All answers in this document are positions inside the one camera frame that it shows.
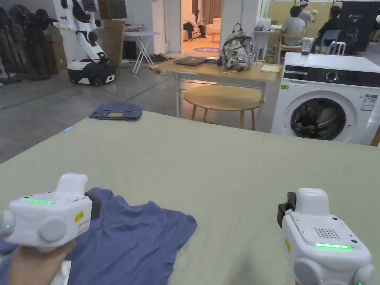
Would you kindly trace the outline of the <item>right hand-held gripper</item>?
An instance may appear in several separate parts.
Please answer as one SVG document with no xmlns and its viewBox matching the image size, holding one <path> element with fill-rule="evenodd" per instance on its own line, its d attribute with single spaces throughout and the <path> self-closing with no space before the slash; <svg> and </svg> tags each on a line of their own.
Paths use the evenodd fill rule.
<svg viewBox="0 0 380 285">
<path fill-rule="evenodd" d="M 300 188 L 278 205 L 282 248 L 297 285 L 374 285 L 371 253 L 330 213 L 327 193 Z"/>
</svg>

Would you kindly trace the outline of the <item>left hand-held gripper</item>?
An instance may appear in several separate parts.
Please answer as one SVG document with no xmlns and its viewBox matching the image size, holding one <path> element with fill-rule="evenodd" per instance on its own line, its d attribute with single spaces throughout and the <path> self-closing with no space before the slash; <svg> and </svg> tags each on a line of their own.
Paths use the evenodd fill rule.
<svg viewBox="0 0 380 285">
<path fill-rule="evenodd" d="M 86 192 L 87 181 L 84 174 L 66 173 L 55 191 L 11 201 L 1 214 L 4 240 L 47 253 L 86 232 L 101 207 L 98 197 Z"/>
</svg>

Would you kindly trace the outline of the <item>person's left hand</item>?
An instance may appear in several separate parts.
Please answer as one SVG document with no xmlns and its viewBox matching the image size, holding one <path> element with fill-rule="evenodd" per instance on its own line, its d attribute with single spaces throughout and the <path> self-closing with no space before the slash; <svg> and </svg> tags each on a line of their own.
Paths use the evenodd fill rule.
<svg viewBox="0 0 380 285">
<path fill-rule="evenodd" d="M 34 247 L 19 246 L 10 254 L 5 271 L 1 273 L 2 285 L 50 285 L 67 255 L 76 246 L 74 240 L 48 253 Z"/>
</svg>

